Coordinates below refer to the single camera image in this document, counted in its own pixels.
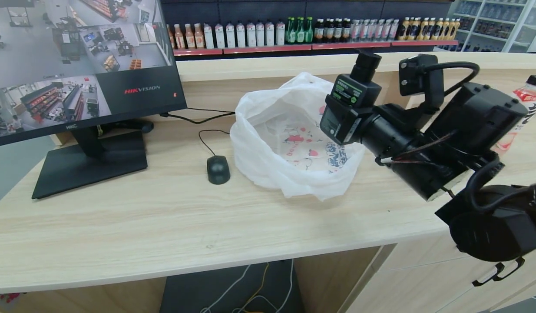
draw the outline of monitor stand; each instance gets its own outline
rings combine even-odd
[[[141,131],[98,139],[93,128],[71,131],[79,145],[48,152],[34,187],[33,199],[136,172],[148,166]]]

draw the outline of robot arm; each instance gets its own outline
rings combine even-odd
[[[336,79],[326,96],[322,131],[338,144],[359,142],[375,162],[395,172],[431,201],[444,192],[452,200],[436,212],[457,247],[484,261],[513,260],[536,249],[536,184],[486,186],[504,167],[490,148],[522,117],[526,108],[488,85],[470,83],[479,71],[470,62],[438,63],[419,55],[399,63],[400,93],[423,93],[413,109],[394,103],[375,106],[381,87],[372,81],[380,56],[360,52],[349,75]],[[465,67],[472,73],[444,91],[443,69]],[[457,91],[439,113],[446,95]],[[474,174],[456,196],[450,191],[469,170]]]

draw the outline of monitor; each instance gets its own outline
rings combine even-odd
[[[97,129],[186,108],[159,0],[15,4],[15,23],[0,7],[0,145],[65,131],[78,143],[47,154],[33,198],[145,169],[141,131]]]

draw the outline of white plastic bag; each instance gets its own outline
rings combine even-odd
[[[286,198],[344,194],[365,148],[339,146],[320,130],[332,86],[301,73],[279,89],[246,93],[230,131],[239,171],[259,186],[280,188]]]

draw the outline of yellow cable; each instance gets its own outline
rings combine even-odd
[[[268,266],[270,266],[270,263],[266,262],[266,267],[264,268],[264,274],[262,275],[262,283],[260,284],[260,287],[258,290],[245,302],[245,305],[243,307],[246,307],[248,303],[252,300],[252,298],[256,297],[260,290],[262,290],[262,287],[264,287],[264,279],[266,279],[266,272],[268,272]],[[249,312],[246,310],[243,310],[245,313],[264,313],[264,312]]]

